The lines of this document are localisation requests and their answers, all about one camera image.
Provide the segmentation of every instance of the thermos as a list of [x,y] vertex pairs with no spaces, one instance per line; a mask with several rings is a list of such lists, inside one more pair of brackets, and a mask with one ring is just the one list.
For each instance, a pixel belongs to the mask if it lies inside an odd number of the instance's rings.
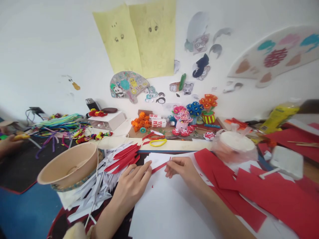
[[99,107],[97,106],[97,103],[92,98],[88,98],[85,101],[90,110],[91,109],[96,109],[97,111],[100,110]]

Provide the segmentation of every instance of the flower pot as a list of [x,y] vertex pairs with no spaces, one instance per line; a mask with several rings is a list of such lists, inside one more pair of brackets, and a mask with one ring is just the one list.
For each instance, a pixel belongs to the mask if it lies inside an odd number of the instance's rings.
[[203,112],[203,121],[205,124],[212,124],[215,122],[215,113],[213,111]]
[[189,123],[189,125],[194,125],[197,123],[197,117],[193,118],[193,121]]
[[187,129],[188,123],[182,123],[181,121],[177,121],[176,123],[176,129],[183,130]]

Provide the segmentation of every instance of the drawn eyes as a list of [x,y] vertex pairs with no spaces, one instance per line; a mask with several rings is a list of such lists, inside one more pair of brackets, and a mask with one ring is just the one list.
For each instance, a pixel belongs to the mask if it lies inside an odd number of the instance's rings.
[[[158,30],[158,28],[159,28],[158,26],[155,26],[155,28],[154,28],[154,29],[155,29],[155,31],[157,31],[157,30]],[[151,28],[151,27],[149,27],[149,32],[152,32],[152,28]]]

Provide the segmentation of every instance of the paper bowl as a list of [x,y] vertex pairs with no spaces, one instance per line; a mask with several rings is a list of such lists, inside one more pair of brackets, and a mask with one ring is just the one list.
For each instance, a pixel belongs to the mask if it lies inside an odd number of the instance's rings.
[[55,157],[39,173],[39,184],[58,188],[71,186],[87,177],[97,165],[97,146],[87,142],[72,147]]

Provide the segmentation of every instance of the hand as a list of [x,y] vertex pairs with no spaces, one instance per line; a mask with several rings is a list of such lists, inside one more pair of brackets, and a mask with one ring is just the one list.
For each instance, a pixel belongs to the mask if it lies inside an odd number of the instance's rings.
[[148,161],[143,166],[131,164],[120,176],[110,203],[118,206],[124,216],[132,210],[142,197],[152,175],[151,163],[152,161]]
[[206,186],[189,157],[173,157],[167,162],[165,172],[167,178],[172,178],[175,174],[181,175],[187,186],[193,190]]
[[5,140],[0,141],[0,157],[4,157],[10,154],[22,145],[23,140],[13,142],[12,140],[14,137],[15,135],[12,134],[8,136],[8,138],[6,138]]

